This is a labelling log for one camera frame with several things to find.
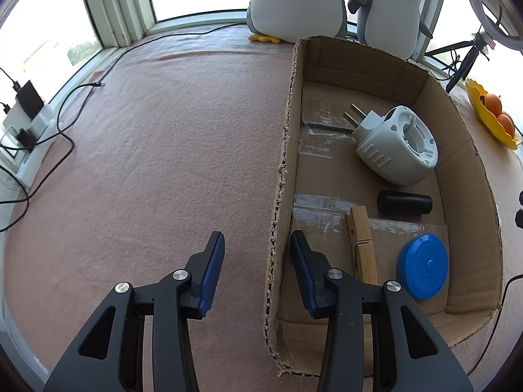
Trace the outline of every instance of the charger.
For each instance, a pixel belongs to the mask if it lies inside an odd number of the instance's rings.
[[[43,108],[43,100],[31,81],[27,81],[18,89],[16,100],[30,120],[33,120]]]
[[[344,118],[356,129],[352,136],[356,154],[376,174],[399,186],[413,186],[425,178],[438,162],[436,141],[427,126],[408,107],[397,106],[385,116],[362,112],[352,104]]]
[[[35,148],[36,137],[31,133],[31,131],[26,131],[21,128],[15,138],[22,144],[24,147],[28,147],[28,151],[31,153]]]

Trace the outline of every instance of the tree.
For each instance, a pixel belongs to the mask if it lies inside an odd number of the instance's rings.
[[[100,50],[100,44],[96,41],[86,41],[85,43],[78,44],[75,47],[71,47],[67,51],[67,57],[71,61],[71,65],[76,65],[77,63],[87,61]]]

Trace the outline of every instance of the cardboard divider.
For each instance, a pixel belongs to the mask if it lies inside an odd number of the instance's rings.
[[[397,187],[356,155],[351,104],[384,115],[403,104],[414,110],[438,145],[435,172]],[[417,65],[349,41],[315,37],[296,44],[282,144],[267,271],[265,336],[283,372],[318,375],[327,320],[305,310],[286,252],[289,233],[304,231],[332,267],[354,274],[345,213],[364,205],[375,249],[378,282],[396,279],[402,247],[424,233],[439,237],[449,255],[441,291],[419,301],[449,346],[467,340],[490,319],[501,294],[500,226],[483,162],[449,96]],[[421,217],[384,216],[382,189],[432,197]],[[364,324],[365,375],[372,375],[372,335]]]

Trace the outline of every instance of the black cylinder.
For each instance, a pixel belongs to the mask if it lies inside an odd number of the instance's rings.
[[[380,212],[389,214],[426,215],[432,210],[432,198],[424,194],[382,190],[377,205]]]

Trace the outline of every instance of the yellow plate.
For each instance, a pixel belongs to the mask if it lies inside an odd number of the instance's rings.
[[[485,125],[491,134],[502,144],[507,146],[509,149],[516,150],[521,144],[519,137],[516,135],[513,139],[509,136],[503,128],[503,125],[501,125],[496,119],[496,116],[494,116],[494,114],[483,106],[483,103],[481,103],[480,95],[486,95],[488,92],[485,91],[481,84],[478,84],[476,81],[469,78],[466,79],[465,87],[466,93],[469,96],[470,104],[472,104],[476,116],[480,119],[483,125]]]

